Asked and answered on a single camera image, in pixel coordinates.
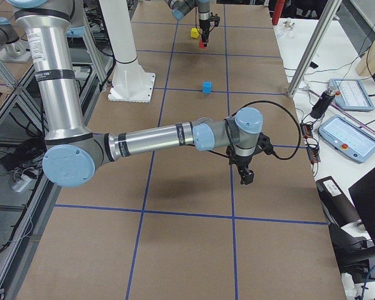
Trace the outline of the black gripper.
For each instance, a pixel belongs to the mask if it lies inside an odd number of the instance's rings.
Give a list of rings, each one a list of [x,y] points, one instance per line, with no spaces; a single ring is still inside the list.
[[[249,168],[252,158],[253,155],[239,156],[237,154],[232,154],[229,157],[229,165],[236,166],[241,177],[240,184],[242,185],[249,185],[254,181],[254,172]]]
[[[208,43],[209,42],[209,30],[210,30],[210,27],[211,27],[210,20],[199,19],[199,27],[202,30],[201,39]]]

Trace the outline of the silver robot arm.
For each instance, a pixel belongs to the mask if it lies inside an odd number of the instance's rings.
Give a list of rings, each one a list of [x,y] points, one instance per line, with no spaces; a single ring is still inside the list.
[[[83,119],[66,33],[81,19],[79,1],[13,1],[14,17],[26,34],[35,78],[46,112],[49,131],[42,167],[53,183],[73,188],[88,182],[99,167],[135,154],[193,145],[210,151],[226,147],[242,184],[254,179],[249,169],[259,151],[262,114],[240,109],[222,121],[203,118],[121,134],[95,134]]]
[[[201,45],[206,48],[211,27],[210,1],[208,0],[165,0],[177,21],[182,20],[193,9],[197,9],[199,28],[201,29]]]

